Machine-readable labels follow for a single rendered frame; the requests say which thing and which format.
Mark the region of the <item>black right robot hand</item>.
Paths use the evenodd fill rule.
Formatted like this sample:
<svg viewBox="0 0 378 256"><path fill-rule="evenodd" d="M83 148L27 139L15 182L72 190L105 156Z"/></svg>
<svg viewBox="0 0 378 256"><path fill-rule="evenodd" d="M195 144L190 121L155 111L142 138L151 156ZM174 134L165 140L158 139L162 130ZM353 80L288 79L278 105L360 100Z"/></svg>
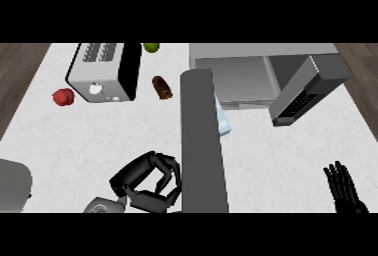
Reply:
<svg viewBox="0 0 378 256"><path fill-rule="evenodd" d="M354 182L347 167L337 161L323 168L329 190L338 213L368 213L368 207L359 199Z"/></svg>

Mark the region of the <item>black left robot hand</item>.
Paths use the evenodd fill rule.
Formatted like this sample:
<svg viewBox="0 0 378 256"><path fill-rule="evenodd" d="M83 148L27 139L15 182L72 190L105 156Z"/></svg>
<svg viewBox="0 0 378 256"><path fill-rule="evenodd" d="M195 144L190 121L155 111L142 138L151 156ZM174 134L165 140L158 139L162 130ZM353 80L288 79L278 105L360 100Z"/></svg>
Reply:
<svg viewBox="0 0 378 256"><path fill-rule="evenodd" d="M136 188L154 170L162 173L155 191ZM182 193L180 164L173 156L155 151L140 155L109 179L112 191L118 197L127 196L130 206L149 213L165 213Z"/></svg>

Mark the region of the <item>dark grey microwave door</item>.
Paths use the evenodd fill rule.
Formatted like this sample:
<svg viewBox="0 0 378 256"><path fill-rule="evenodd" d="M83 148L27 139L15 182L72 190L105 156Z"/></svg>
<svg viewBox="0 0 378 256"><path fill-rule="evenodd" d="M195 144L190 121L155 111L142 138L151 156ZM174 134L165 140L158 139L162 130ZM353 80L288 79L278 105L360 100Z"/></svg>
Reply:
<svg viewBox="0 0 378 256"><path fill-rule="evenodd" d="M183 212L227 213L213 73L192 69L180 75Z"/></svg>

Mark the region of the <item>pale blue milk carton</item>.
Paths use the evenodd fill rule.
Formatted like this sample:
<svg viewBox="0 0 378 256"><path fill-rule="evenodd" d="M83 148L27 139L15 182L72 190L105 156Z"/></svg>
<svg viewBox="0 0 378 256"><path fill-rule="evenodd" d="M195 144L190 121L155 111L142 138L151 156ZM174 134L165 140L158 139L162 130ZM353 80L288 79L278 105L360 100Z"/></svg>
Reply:
<svg viewBox="0 0 378 256"><path fill-rule="evenodd" d="M216 110L217 110L217 121L219 121L219 134L226 135L232 131L232 128L230 128L226 114L219 101L216 102Z"/></svg>

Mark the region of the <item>grey microwave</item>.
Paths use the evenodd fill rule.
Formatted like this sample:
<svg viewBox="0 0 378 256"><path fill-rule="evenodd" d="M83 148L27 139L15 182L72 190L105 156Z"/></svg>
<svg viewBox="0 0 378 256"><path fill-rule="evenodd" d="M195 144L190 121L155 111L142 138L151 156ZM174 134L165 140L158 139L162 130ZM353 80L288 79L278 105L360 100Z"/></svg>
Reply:
<svg viewBox="0 0 378 256"><path fill-rule="evenodd" d="M276 127L294 124L348 78L331 43L192 43L189 67L211 71L221 108L266 108Z"/></svg>

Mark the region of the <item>brown oblong vegetable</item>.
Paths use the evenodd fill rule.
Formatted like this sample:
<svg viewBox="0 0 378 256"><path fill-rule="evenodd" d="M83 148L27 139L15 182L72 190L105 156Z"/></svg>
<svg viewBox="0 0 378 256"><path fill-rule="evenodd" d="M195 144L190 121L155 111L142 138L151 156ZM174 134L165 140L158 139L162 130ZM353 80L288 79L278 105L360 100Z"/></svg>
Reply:
<svg viewBox="0 0 378 256"><path fill-rule="evenodd" d="M158 93L159 99L161 100L170 99L173 97L171 89L161 76L155 76L152 78L152 84L154 84L154 88Z"/></svg>

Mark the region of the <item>pale grey rounded appliance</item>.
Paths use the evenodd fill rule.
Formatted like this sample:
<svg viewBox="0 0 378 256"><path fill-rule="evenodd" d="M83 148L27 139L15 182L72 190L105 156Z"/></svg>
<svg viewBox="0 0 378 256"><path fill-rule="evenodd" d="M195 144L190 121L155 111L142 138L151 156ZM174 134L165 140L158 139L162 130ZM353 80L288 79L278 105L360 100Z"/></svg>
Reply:
<svg viewBox="0 0 378 256"><path fill-rule="evenodd" d="M32 176L28 167L0 159L0 213L19 213L31 197Z"/></svg>

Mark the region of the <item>red round fruit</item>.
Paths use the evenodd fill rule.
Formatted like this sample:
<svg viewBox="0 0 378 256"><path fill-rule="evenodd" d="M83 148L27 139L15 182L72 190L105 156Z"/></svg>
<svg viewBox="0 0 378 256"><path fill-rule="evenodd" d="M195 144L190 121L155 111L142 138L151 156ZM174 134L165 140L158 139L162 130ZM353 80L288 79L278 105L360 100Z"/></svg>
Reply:
<svg viewBox="0 0 378 256"><path fill-rule="evenodd" d="M69 88L59 89L53 94L53 101L59 106L68 106L74 103L74 92Z"/></svg>

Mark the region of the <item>silver toaster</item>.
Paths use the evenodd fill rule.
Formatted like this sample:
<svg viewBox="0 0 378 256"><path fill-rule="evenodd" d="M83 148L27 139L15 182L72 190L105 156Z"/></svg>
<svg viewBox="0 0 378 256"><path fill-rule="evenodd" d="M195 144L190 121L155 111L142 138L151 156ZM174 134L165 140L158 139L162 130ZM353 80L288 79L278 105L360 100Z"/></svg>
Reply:
<svg viewBox="0 0 378 256"><path fill-rule="evenodd" d="M90 103L136 99L142 45L80 43L65 81Z"/></svg>

